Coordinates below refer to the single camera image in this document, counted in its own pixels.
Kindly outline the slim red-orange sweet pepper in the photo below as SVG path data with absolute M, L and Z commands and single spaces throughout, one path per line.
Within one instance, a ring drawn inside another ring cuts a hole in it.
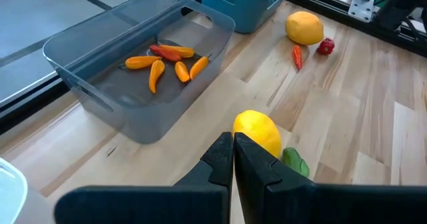
M 293 54 L 295 66 L 296 66 L 297 70 L 299 71 L 303 65 L 301 48 L 298 45 L 294 45 L 292 54 Z

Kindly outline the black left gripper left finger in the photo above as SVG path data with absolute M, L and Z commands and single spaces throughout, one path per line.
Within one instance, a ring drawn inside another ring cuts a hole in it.
M 56 224 L 229 224 L 234 140 L 222 133 L 172 186 L 85 186 L 55 205 Z

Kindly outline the small orange sweet pepper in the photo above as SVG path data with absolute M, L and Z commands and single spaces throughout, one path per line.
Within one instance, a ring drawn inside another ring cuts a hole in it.
M 201 57 L 198 59 L 189 71 L 191 80 L 194 80 L 208 65 L 209 59 L 207 57 Z
M 161 60 L 154 61 L 151 65 L 149 74 L 149 89 L 153 94 L 156 94 L 156 83 L 160 76 L 165 71 L 165 63 Z
M 178 79 L 182 83 L 186 83 L 190 80 L 190 76 L 189 76 L 189 72 L 187 70 L 187 67 L 181 61 L 178 61 L 175 63 L 175 74 L 177 75 Z

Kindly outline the white plastic basket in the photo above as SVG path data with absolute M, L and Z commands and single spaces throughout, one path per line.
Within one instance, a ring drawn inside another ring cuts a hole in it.
M 0 224 L 55 224 L 53 207 L 25 176 L 0 158 Z

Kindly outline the large yellow bell pepper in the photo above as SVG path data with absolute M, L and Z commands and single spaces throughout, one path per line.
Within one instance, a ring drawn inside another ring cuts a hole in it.
M 244 133 L 275 158 L 282 151 L 282 140 L 276 124 L 264 113 L 245 110 L 239 113 L 233 124 L 232 133 Z

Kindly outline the large orange-yellow bell pepper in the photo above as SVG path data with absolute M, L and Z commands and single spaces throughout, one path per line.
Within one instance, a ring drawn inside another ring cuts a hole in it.
M 300 45 L 314 45 L 324 39 L 324 24 L 321 19 L 306 11 L 289 15 L 285 31 L 289 39 Z

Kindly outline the small red bell pepper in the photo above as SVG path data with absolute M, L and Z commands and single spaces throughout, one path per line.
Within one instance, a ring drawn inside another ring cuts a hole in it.
M 316 52 L 320 55 L 329 55 L 332 53 L 334 47 L 334 41 L 330 38 L 325 38 L 316 49 Z

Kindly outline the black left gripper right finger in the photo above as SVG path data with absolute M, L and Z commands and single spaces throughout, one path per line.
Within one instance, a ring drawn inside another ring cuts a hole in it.
M 427 224 L 427 187 L 315 183 L 234 135 L 246 224 Z

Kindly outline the teal plastic basket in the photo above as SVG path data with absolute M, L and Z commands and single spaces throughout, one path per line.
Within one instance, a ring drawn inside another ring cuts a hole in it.
M 238 33 L 253 33 L 269 19 L 283 0 L 201 0 L 216 11 L 231 17 Z

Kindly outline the grey translucent plastic basket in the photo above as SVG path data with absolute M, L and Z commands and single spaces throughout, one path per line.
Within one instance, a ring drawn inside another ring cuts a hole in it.
M 161 139 L 219 74 L 234 21 L 194 0 L 129 0 L 48 40 L 43 55 L 83 107 L 138 143 Z M 155 92 L 149 68 L 126 59 L 156 44 L 190 47 L 185 64 L 208 58 L 193 80 L 181 82 L 167 61 Z

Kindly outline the yellow-orange sweet pepper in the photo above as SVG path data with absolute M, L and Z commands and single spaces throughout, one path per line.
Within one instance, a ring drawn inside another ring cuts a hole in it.
M 151 66 L 155 61 L 161 60 L 159 56 L 135 56 L 125 60 L 126 69 L 136 70 Z
M 167 49 L 170 51 L 175 51 L 180 57 L 190 58 L 193 57 L 195 51 L 189 47 L 173 46 L 173 45 L 160 45 L 161 48 Z

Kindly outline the red sweet pepper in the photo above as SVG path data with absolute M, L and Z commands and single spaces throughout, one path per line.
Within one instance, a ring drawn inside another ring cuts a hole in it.
M 169 61 L 181 61 L 181 56 L 177 51 L 165 49 L 163 47 L 157 46 L 157 45 L 150 45 L 149 49 L 151 52 L 155 53 L 156 55 L 159 55 L 163 57 L 164 59 L 167 59 Z

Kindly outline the green bell pepper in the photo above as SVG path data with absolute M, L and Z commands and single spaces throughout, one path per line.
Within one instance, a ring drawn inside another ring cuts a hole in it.
M 310 168 L 295 148 L 286 147 L 282 151 L 282 162 L 300 175 L 309 177 Z

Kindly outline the white metal bracket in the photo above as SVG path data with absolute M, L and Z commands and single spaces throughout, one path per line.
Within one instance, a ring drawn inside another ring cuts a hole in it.
M 352 0 L 348 15 L 354 19 L 369 23 L 373 17 L 375 0 Z

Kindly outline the black aluminium rig frame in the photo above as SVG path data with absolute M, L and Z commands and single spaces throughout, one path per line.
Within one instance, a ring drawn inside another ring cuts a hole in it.
M 427 58 L 427 31 L 417 30 L 413 24 L 401 25 L 394 31 L 377 22 L 364 23 L 348 15 L 349 4 L 339 0 L 286 0 L 339 23 L 377 37 L 385 42 L 407 49 Z M 46 105 L 69 91 L 62 79 L 51 73 L 25 88 L 17 97 L 0 105 L 0 135 L 20 124 Z

